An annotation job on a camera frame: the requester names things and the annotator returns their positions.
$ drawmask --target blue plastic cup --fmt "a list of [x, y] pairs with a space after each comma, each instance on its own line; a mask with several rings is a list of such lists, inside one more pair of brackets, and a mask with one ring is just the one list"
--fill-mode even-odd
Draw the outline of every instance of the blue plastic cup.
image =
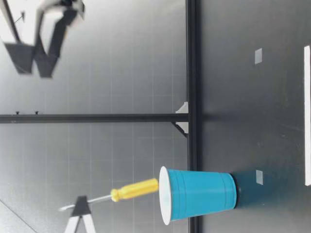
[[187, 217], [231, 210], [237, 190], [229, 173], [160, 170], [159, 195], [165, 225]]

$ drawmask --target gray wall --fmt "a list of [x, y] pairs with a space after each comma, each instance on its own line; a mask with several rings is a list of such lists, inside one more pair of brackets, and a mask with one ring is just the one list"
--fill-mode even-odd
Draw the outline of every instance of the gray wall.
[[[0, 44], [0, 114], [176, 111], [186, 101], [184, 1], [85, 4], [52, 80], [35, 66], [17, 75]], [[78, 195], [187, 168], [186, 139], [170, 123], [0, 125], [0, 144], [0, 198], [39, 233], [63, 232], [70, 213], [57, 209]], [[157, 194], [92, 211], [98, 232], [188, 232], [187, 221], [164, 226]], [[0, 231], [33, 233], [2, 205]]]

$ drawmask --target screwdriver handle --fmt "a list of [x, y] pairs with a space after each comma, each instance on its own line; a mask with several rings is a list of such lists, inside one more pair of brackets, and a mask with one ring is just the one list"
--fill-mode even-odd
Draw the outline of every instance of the screwdriver handle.
[[111, 199], [114, 202], [118, 202], [123, 199], [131, 199], [139, 197], [148, 193], [153, 193], [159, 190], [159, 184], [157, 179], [150, 179], [126, 185], [120, 189], [111, 190]]

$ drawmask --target black metal bar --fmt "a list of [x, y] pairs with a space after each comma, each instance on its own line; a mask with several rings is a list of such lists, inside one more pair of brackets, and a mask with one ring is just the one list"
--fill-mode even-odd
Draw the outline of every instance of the black metal bar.
[[[197, 170], [198, 163], [198, 127], [197, 127], [197, 62], [196, 62], [196, 0], [186, 0], [187, 19], [187, 81], [188, 81], [188, 104], [189, 104], [189, 136], [188, 136], [188, 169]], [[189, 219], [189, 233], [198, 233], [199, 218]]]
[[187, 122], [188, 114], [0, 115], [0, 124], [172, 121]]

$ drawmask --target metal screwdriver shaft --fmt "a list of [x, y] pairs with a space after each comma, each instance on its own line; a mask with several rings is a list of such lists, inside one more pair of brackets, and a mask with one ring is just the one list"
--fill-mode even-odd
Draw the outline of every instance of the metal screwdriver shaft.
[[[111, 195], [107, 195], [107, 196], [103, 196], [103, 197], [99, 197], [99, 198], [94, 198], [94, 199], [88, 200], [87, 202], [88, 202], [88, 204], [94, 204], [94, 203], [99, 203], [99, 202], [107, 201], [107, 200], [111, 200]], [[58, 211], [65, 211], [68, 209], [73, 209], [74, 206], [75, 205], [67, 205], [67, 206], [59, 208]]]

